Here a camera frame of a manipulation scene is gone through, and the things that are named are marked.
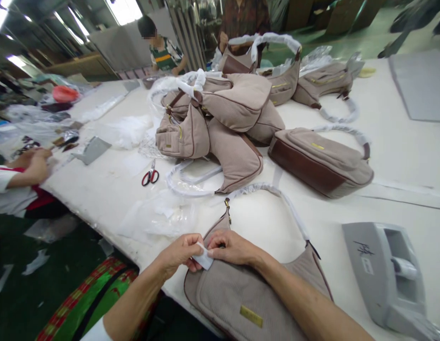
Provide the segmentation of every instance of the scissors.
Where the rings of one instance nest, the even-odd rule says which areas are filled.
[[[148,171],[144,177],[143,180],[141,180],[141,185],[143,187],[147,186],[149,183],[155,184],[160,177],[160,174],[157,170],[155,170],[155,159],[152,161],[152,165],[150,167],[150,171]]]

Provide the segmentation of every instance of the red object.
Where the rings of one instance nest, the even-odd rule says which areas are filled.
[[[59,85],[53,88],[53,97],[58,103],[68,103],[76,101],[79,93],[74,89]]]
[[[25,171],[24,168],[0,168],[0,171],[16,171],[19,173],[23,173]],[[41,189],[39,185],[33,185],[31,188],[37,193],[37,199],[34,200],[32,203],[29,204],[28,207],[26,207],[26,211],[31,211],[33,209],[45,206],[47,204],[50,204],[54,201],[56,201],[56,198],[53,197],[50,193],[47,191]]]

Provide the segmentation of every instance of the red apron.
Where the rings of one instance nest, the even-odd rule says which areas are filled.
[[[16,171],[19,173],[23,173],[25,171],[24,168],[0,168],[0,171]],[[53,197],[47,191],[41,189],[39,185],[33,185],[31,188],[37,193],[37,199],[26,207],[26,211],[31,211],[33,209],[45,206],[56,201],[56,198]]]

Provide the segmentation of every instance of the green floor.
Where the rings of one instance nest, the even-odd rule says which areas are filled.
[[[376,58],[398,36],[388,33],[388,29],[399,12],[384,8],[369,28],[345,36],[327,37],[324,31],[310,28],[291,34],[302,43],[303,55],[319,45],[331,45],[334,58],[347,59],[356,51],[361,51],[364,59]],[[431,34],[439,20],[440,13],[426,28],[412,32],[400,53],[440,48],[440,36]],[[291,52],[282,45],[271,44],[263,52],[263,59],[274,65],[283,63],[287,57],[292,57]],[[0,215],[0,267],[14,264],[0,293],[0,341],[33,340],[63,300],[105,259],[97,244],[99,236],[85,224],[63,240],[47,245],[23,235],[32,223]],[[34,274],[22,276],[26,264],[44,248],[50,255],[48,262]],[[209,339],[206,330],[189,313],[168,299],[158,307],[151,336],[156,333],[158,336],[152,337],[155,340]]]

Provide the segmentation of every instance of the tape roll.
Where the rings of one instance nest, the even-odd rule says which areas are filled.
[[[408,260],[392,257],[392,263],[394,264],[395,274],[410,280],[417,278],[416,267]]]

